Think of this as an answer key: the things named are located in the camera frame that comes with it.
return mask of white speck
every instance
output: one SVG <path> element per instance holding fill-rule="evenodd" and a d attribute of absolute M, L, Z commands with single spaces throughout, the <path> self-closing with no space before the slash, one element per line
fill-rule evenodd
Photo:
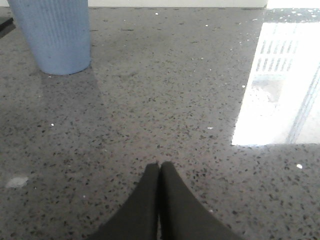
<path fill-rule="evenodd" d="M 9 188 L 14 188 L 14 189 L 18 189 L 18 188 L 22 188 L 25 185 L 27 185 L 27 181 L 28 181 L 28 177 L 26 176 L 17 176 L 17 177 L 13 177 L 11 178 L 5 185 L 5 187 L 7 189 Z"/>

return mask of wall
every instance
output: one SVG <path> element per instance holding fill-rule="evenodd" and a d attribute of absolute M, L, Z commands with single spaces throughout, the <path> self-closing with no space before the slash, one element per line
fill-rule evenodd
<path fill-rule="evenodd" d="M 268 0 L 88 0 L 90 7 L 264 7 Z M 8 6 L 0 0 L 0 6 Z"/>

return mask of speckled countertop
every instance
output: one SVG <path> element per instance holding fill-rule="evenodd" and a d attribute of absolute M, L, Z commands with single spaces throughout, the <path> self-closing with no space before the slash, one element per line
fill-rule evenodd
<path fill-rule="evenodd" d="M 263 22 L 318 14 L 93 8 L 91 67 L 68 76 L 0 39 L 0 240 L 84 239 L 156 161 L 245 240 L 320 239 L 319 145 L 231 145 Z"/>

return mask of ribbed plastic cup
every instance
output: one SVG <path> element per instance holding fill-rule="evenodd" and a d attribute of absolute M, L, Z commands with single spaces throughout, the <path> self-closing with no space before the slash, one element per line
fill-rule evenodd
<path fill-rule="evenodd" d="M 90 64 L 88 0 L 8 0 L 39 68 L 80 72 Z"/>

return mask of gray countertop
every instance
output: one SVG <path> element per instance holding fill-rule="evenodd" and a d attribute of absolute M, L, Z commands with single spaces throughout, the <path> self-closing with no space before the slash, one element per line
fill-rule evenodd
<path fill-rule="evenodd" d="M 73 75 L 41 73 L 19 29 L 0 39 L 0 240 L 84 239 L 156 161 L 173 161 L 245 240 L 320 238 L 317 81 L 303 90 L 319 46 L 303 44 L 312 51 L 299 59 L 310 64 L 290 76 L 295 90 L 283 74 L 262 74 L 269 63 L 252 68 L 265 57 L 255 56 L 262 29 L 265 42 L 319 42 L 305 30 L 318 9 L 92 8 L 90 21 L 92 63 Z M 277 33 L 278 22 L 305 25 Z M 297 94 L 282 100 L 288 91 Z M 307 96 L 312 117 L 284 123 L 305 116 L 307 107 L 289 106 L 310 105 Z"/>

